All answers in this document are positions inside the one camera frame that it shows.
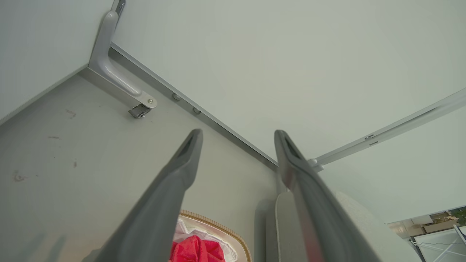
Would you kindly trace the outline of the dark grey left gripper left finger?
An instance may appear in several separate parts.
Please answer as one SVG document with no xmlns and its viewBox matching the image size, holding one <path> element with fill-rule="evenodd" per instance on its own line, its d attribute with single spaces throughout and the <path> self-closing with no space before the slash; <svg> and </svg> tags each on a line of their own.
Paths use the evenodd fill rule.
<svg viewBox="0 0 466 262">
<path fill-rule="evenodd" d="M 185 191 L 196 179 L 203 143 L 193 129 L 102 248 L 85 262 L 167 262 Z"/>
</svg>

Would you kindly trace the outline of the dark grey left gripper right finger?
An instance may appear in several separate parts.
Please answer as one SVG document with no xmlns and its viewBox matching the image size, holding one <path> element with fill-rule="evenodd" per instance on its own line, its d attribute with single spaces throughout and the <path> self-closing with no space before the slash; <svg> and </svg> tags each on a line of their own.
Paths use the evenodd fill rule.
<svg viewBox="0 0 466 262">
<path fill-rule="evenodd" d="M 379 262 L 348 214 L 284 130 L 274 134 L 278 174 L 292 192 L 307 262 Z"/>
</svg>

